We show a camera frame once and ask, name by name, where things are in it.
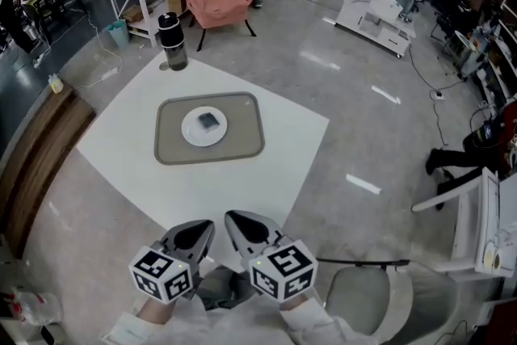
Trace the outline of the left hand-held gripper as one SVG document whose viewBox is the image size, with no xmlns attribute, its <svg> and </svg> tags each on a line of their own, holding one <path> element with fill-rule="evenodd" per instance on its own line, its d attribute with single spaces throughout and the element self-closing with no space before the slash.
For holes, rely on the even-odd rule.
<svg viewBox="0 0 517 345">
<path fill-rule="evenodd" d="M 128 265 L 136 288 L 158 302 L 192 298 L 201 282 L 199 263 L 208 255 L 215 232 L 213 221 L 188 221 L 142 247 Z"/>
</svg>

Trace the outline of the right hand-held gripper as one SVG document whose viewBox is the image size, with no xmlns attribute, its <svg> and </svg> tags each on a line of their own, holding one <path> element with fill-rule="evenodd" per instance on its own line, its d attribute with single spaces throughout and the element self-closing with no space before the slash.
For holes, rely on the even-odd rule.
<svg viewBox="0 0 517 345">
<path fill-rule="evenodd" d="M 301 240 L 284 236 L 276 222 L 255 212 L 230 210 L 224 222 L 258 292 L 274 301 L 289 301 L 313 287 L 317 260 Z"/>
</svg>

